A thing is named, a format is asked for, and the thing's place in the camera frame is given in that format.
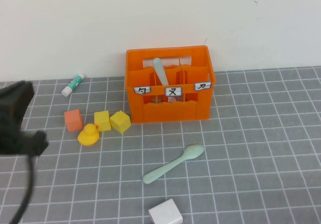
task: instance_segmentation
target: white label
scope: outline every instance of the white label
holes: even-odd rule
[[[134,87],[134,92],[144,95],[150,92],[150,86]]]
[[[195,83],[194,90],[201,91],[203,89],[210,89],[212,86],[211,82],[197,82]]]
[[[165,88],[165,96],[166,97],[182,96],[182,88],[181,87],[167,87],[167,88]]]

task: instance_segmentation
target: toy block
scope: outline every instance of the toy block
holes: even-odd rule
[[[98,126],[98,131],[111,130],[111,124],[109,120],[109,111],[95,112],[95,125]]]
[[[111,116],[110,123],[111,126],[121,134],[131,126],[130,117],[123,111],[118,111]]]
[[[148,210],[154,224],[182,224],[183,217],[173,199],[169,199]]]
[[[82,130],[84,128],[84,125],[79,109],[65,112],[65,123],[67,125],[68,131],[70,132]]]

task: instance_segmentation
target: glue stick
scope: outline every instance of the glue stick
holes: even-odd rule
[[[79,73],[65,88],[61,91],[61,94],[65,97],[69,96],[73,90],[76,89],[79,83],[85,78],[83,73]]]

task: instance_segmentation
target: spoon handle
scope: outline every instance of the spoon handle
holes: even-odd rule
[[[152,65],[162,85],[168,85],[169,81],[167,80],[167,76],[166,76],[162,61],[159,58],[155,58],[152,61]],[[168,97],[168,98],[169,98],[168,102],[176,102],[176,99],[174,97]]]
[[[153,171],[150,171],[148,174],[145,174],[144,177],[142,178],[142,181],[145,184],[150,184],[153,181],[157,180],[158,178],[160,178],[162,175],[164,175],[165,173],[167,173],[168,171],[170,171],[171,169],[173,169],[175,166],[177,166],[178,164],[182,163],[185,159],[182,157],[179,157],[176,160],[173,160],[172,162],[169,162],[166,165],[163,165]]]

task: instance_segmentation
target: white wall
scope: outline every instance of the white wall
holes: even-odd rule
[[[127,49],[205,40],[216,71],[320,65],[321,0],[0,0],[0,81],[119,76]]]

